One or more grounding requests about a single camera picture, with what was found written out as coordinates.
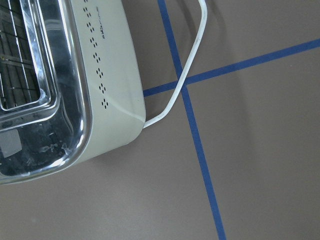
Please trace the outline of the white and chrome toaster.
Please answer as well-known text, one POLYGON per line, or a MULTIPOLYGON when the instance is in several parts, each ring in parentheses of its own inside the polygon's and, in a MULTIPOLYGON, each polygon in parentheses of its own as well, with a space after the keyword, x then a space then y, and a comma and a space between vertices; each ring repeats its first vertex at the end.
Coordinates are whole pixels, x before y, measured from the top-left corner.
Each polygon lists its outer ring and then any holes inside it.
POLYGON ((145 121, 120 0, 1 1, 1 184, 45 177, 127 145, 145 121))

